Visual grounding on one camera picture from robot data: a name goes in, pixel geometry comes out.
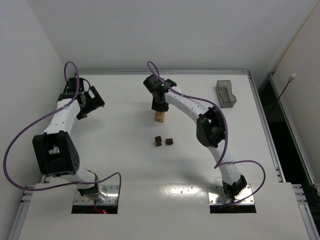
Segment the light wood long block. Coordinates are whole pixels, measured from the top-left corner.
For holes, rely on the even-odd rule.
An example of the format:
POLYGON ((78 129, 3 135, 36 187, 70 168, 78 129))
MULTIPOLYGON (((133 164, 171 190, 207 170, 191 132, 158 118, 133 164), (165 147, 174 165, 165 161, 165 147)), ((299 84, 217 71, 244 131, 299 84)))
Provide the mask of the light wood long block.
POLYGON ((155 117, 156 117, 157 119, 163 119, 163 118, 165 117, 165 112, 159 112, 159 111, 157 111, 157 112, 155 113, 155 117))

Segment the dark wood tall block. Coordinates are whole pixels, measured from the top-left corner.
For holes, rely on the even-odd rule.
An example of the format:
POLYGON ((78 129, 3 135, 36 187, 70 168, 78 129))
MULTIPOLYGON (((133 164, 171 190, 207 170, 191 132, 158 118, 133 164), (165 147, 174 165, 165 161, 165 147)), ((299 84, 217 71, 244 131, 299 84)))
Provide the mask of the dark wood tall block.
POLYGON ((156 147, 162 146, 162 138, 161 138, 161 136, 156 136, 154 139, 155 139, 155 146, 156 147))

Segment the dark wood small cube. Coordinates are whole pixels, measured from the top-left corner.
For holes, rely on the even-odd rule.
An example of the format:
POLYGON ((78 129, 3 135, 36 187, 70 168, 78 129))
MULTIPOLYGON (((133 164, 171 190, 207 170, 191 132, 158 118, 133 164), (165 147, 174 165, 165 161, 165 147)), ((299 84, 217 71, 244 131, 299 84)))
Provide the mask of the dark wood small cube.
POLYGON ((174 143, 174 141, 173 141, 172 138, 167 138, 167 139, 165 140, 165 144, 168 145, 168 146, 173 145, 173 143, 174 143))

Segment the grey transparent plastic tray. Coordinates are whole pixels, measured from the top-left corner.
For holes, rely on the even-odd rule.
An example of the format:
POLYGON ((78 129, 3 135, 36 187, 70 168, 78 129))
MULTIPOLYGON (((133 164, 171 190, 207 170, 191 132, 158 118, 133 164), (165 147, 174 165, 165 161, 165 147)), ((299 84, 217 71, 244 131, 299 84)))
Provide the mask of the grey transparent plastic tray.
POLYGON ((218 80, 215 91, 220 108, 232 108, 237 102, 237 98, 232 92, 232 83, 230 80, 218 80))

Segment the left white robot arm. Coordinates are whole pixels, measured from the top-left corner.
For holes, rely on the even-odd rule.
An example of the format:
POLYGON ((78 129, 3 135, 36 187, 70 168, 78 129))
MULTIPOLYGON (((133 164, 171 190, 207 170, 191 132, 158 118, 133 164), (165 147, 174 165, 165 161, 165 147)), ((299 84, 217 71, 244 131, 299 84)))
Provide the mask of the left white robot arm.
POLYGON ((77 186, 82 197, 99 202, 102 196, 98 176, 81 166, 80 157, 70 137, 75 120, 105 105, 96 88, 85 89, 84 78, 69 78, 57 100, 58 112, 49 126, 40 135, 35 135, 32 144, 42 175, 62 178, 77 186))

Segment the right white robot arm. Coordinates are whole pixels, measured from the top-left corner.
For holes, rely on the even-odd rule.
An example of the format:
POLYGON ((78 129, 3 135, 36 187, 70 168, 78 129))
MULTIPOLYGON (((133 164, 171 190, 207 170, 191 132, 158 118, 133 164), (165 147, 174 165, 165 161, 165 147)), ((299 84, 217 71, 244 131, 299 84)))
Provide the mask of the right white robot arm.
POLYGON ((152 94, 151 109, 165 113, 172 105, 190 117, 196 124, 196 138, 206 147, 220 170, 226 196, 234 201, 246 187, 247 181, 234 164, 228 150, 228 127, 219 107, 205 106, 194 98, 187 97, 177 84, 170 80, 160 81, 155 75, 148 76, 144 86, 152 94))

